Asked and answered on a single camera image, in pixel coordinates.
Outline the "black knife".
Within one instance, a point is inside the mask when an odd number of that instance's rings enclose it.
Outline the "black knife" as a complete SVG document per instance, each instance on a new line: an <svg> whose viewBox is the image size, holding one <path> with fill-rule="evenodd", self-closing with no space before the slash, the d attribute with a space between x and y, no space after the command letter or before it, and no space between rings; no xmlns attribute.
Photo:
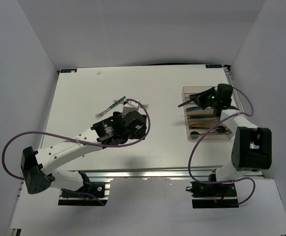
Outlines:
<svg viewBox="0 0 286 236"><path fill-rule="evenodd" d="M177 107L180 108L188 104L195 104L195 101L191 98L187 98L183 103L179 104Z"/></svg>

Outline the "blue knife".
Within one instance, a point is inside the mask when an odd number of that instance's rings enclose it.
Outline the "blue knife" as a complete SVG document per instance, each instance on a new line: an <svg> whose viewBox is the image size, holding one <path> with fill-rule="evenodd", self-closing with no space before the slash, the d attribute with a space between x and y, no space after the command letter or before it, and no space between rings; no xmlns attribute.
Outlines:
<svg viewBox="0 0 286 236"><path fill-rule="evenodd" d="M206 113L212 113L213 109L208 107L205 109L202 109L201 107L190 107L186 109L186 112L206 112Z"/></svg>

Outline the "pink handled fork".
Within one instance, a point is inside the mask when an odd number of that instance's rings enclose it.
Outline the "pink handled fork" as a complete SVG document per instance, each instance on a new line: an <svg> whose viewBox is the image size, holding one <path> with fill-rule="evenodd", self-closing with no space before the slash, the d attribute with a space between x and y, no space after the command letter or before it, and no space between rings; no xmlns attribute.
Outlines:
<svg viewBox="0 0 286 236"><path fill-rule="evenodd" d="M148 104L143 104L143 106L146 108L146 109L148 109L148 107L149 107L149 105Z"/></svg>

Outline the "green handled fork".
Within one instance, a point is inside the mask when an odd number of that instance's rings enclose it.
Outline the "green handled fork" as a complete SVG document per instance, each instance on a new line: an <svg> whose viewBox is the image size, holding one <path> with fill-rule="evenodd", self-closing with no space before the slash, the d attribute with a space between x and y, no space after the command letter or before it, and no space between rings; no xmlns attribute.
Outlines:
<svg viewBox="0 0 286 236"><path fill-rule="evenodd" d="M126 96L121 97L118 100L114 100L113 104L110 105L107 109L105 109L104 111L98 113L95 115L96 118L101 118L103 117L107 112L109 112L111 109L113 109L114 107L116 107L118 104L122 103L124 100L126 99Z"/></svg>

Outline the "black spoon long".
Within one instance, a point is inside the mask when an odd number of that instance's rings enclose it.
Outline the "black spoon long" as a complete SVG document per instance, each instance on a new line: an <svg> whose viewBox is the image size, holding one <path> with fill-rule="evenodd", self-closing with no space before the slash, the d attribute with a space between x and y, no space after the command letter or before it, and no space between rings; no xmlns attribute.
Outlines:
<svg viewBox="0 0 286 236"><path fill-rule="evenodd" d="M189 126L189 129L209 130L209 127ZM228 129L225 126L219 125L212 129L212 133L226 133Z"/></svg>

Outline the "black spoon short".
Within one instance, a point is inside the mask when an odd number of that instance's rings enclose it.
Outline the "black spoon short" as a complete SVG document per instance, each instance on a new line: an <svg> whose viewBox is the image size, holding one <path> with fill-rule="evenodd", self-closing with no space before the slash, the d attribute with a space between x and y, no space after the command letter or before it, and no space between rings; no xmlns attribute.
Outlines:
<svg viewBox="0 0 286 236"><path fill-rule="evenodd" d="M213 132L209 132L208 135L209 135L209 134L217 134L217 133L218 133L218 132L213 131ZM192 131L192 132L190 133L190 139L191 139L191 140L199 139L199 138L202 137L204 134L205 134L205 133L199 133L198 131Z"/></svg>

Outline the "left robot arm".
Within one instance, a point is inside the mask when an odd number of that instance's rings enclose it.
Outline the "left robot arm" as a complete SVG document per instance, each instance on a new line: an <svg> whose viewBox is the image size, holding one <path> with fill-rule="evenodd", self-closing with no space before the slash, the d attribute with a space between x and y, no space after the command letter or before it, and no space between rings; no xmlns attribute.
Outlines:
<svg viewBox="0 0 286 236"><path fill-rule="evenodd" d="M62 170L61 166L103 150L107 145L119 146L128 140L139 140L146 134L146 115L131 111L126 115L114 112L97 122L72 141L63 141L47 148L23 150L21 170L29 194L38 194L48 188L68 189L78 196L89 192L90 181L83 171Z"/></svg>

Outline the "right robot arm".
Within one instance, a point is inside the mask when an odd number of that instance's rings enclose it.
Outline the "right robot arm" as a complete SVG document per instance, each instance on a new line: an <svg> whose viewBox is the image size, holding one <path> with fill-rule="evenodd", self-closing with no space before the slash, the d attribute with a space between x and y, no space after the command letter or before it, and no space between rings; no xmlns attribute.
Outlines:
<svg viewBox="0 0 286 236"><path fill-rule="evenodd" d="M203 110L212 108L214 116L219 118L215 125L200 135L190 157L193 157L201 141L218 126L226 126L234 135L230 161L215 170L216 179L205 182L213 196L221 195L226 189L225 184L247 179L248 173L268 170L272 164L272 132L248 120L253 112L242 112L231 104L235 89L228 84L218 84L216 88L190 95L198 107Z"/></svg>

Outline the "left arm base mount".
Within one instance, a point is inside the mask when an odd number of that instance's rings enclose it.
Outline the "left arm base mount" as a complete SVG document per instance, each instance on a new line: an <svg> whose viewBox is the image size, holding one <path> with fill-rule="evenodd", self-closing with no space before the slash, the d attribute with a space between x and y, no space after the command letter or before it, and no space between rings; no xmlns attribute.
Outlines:
<svg viewBox="0 0 286 236"><path fill-rule="evenodd" d="M60 189L59 206L103 207L110 193L110 180L78 172L76 178L60 177L55 187Z"/></svg>

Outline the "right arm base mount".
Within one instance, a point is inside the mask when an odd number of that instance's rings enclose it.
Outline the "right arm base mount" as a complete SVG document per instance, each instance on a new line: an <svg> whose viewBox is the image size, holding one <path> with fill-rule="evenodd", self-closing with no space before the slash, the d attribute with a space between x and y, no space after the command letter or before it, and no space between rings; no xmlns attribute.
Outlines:
<svg viewBox="0 0 286 236"><path fill-rule="evenodd" d="M185 190L192 195L194 209L238 208L238 198L234 183L203 184L190 182Z"/></svg>

